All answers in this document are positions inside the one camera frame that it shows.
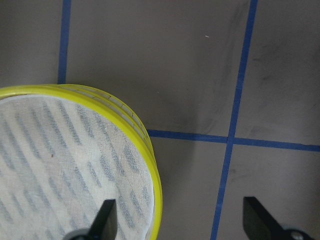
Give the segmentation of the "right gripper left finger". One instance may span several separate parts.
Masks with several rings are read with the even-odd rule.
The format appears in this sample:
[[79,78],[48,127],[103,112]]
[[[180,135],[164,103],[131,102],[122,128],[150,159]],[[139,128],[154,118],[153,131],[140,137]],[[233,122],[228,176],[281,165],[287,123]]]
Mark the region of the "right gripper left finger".
[[71,231],[66,240],[115,240],[118,232],[117,204],[115,199],[106,199],[90,228]]

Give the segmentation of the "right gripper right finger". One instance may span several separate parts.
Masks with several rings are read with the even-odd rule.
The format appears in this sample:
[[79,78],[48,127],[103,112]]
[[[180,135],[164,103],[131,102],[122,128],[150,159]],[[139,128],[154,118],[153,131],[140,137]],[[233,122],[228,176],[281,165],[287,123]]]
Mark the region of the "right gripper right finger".
[[254,196],[243,198],[243,230],[250,240],[312,240],[306,232],[283,228]]

